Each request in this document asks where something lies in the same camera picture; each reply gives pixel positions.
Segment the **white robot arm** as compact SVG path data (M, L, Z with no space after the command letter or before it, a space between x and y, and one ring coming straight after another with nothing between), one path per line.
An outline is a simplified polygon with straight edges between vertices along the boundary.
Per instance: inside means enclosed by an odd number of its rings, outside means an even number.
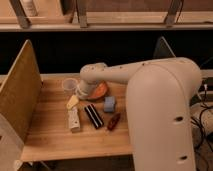
M109 67L88 64L76 94L87 98L101 81L125 84L135 171L196 171L190 100L202 83L188 58L165 58Z

